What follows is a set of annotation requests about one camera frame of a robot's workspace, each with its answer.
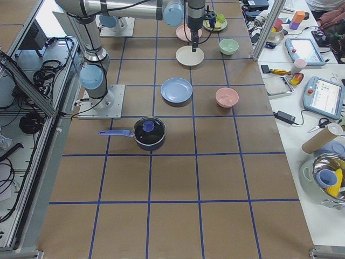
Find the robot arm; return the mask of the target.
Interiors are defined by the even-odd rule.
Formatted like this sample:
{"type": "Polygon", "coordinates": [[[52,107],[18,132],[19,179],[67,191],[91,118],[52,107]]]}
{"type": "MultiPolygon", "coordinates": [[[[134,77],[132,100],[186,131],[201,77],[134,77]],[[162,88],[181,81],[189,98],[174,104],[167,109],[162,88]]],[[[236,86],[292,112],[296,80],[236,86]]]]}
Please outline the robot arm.
{"type": "Polygon", "coordinates": [[[182,1],[57,1],[70,20],[80,45],[84,48],[85,66],[79,79],[88,94],[91,108],[108,112],[121,105],[123,98],[107,82],[110,56],[103,48],[96,17],[149,18],[178,26],[183,20],[182,1]]]}
{"type": "Polygon", "coordinates": [[[205,1],[100,1],[99,9],[103,15],[150,18],[169,26],[187,20],[192,52],[199,46],[198,31],[206,16],[205,1]]]}

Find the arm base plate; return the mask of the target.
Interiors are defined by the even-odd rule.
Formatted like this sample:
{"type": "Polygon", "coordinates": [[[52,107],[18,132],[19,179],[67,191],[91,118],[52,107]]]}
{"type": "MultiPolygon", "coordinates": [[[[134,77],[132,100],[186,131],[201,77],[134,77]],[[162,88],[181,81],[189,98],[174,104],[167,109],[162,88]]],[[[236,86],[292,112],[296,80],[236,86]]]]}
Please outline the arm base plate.
{"type": "Polygon", "coordinates": [[[122,38],[132,37],[134,32],[135,18],[122,17],[118,19],[116,26],[110,28],[100,23],[100,37],[122,38]]]}
{"type": "Polygon", "coordinates": [[[98,102],[94,99],[80,104],[78,118],[80,119],[120,119],[122,114],[125,85],[108,85],[108,93],[95,108],[93,104],[98,102]]]}

